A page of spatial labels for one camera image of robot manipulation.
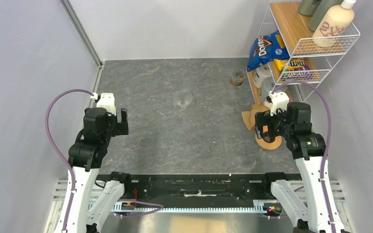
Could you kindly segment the round wooden dripper stand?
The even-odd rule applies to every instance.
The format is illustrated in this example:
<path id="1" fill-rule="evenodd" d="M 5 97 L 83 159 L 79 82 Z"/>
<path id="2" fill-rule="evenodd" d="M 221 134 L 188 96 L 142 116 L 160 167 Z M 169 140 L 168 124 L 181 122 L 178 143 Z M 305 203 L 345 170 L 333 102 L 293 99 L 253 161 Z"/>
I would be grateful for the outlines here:
<path id="1" fill-rule="evenodd" d="M 259 139 L 257 135 L 255 136 L 256 143 L 265 150 L 275 150 L 279 148 L 282 144 L 282 137 L 276 136 L 274 139 L 269 138 L 268 136 L 268 126 L 263 126 L 262 138 Z"/>

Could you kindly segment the clear glass dripper cone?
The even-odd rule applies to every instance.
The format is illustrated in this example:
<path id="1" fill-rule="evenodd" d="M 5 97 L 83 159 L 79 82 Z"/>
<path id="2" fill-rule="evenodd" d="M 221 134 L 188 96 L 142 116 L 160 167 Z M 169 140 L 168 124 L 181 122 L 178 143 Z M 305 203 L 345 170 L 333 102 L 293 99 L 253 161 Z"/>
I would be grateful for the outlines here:
<path id="1" fill-rule="evenodd" d="M 178 91 L 173 95 L 173 102 L 180 108 L 187 108 L 193 101 L 193 95 L 185 90 Z"/>

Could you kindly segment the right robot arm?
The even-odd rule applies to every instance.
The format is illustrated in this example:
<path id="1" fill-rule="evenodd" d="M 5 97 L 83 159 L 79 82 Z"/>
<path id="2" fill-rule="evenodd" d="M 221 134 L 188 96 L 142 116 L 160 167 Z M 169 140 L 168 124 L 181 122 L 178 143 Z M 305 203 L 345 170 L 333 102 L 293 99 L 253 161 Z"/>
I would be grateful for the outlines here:
<path id="1" fill-rule="evenodd" d="M 285 110 L 268 110 L 255 114 L 258 138 L 281 136 L 300 172 L 306 201 L 302 201 L 284 172 L 267 173 L 261 193 L 276 198 L 293 225 L 294 233 L 345 233 L 329 182 L 328 143 L 312 131 L 311 107 L 290 102 Z"/>

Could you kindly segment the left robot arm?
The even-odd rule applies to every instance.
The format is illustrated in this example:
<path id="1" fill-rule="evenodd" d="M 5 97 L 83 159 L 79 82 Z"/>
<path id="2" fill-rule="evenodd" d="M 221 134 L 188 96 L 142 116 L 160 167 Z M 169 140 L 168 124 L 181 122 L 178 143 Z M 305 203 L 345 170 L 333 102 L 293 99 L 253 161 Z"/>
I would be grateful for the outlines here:
<path id="1" fill-rule="evenodd" d="M 65 197 L 56 233 L 99 233 L 118 199 L 131 196 L 130 174 L 112 172 L 106 175 L 98 199 L 89 206 L 111 138 L 129 133 L 127 110 L 122 108 L 120 114 L 118 121 L 116 114 L 104 108 L 85 109 L 84 126 L 68 151 L 68 165 L 73 172 L 67 183 L 70 194 Z"/>

